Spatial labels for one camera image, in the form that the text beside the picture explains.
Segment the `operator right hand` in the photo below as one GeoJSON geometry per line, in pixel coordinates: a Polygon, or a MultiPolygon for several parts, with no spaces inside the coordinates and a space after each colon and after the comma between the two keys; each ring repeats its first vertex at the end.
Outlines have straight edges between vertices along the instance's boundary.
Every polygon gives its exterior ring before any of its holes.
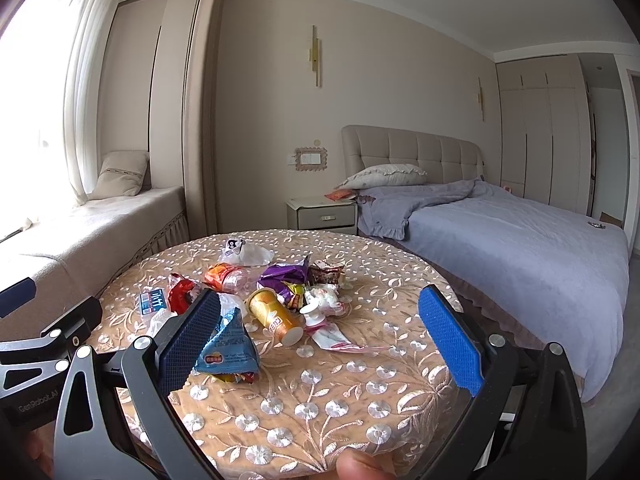
{"type": "Polygon", "coordinates": [[[340,480],[395,480],[396,476],[375,457],[348,448],[336,461],[340,480]]]}

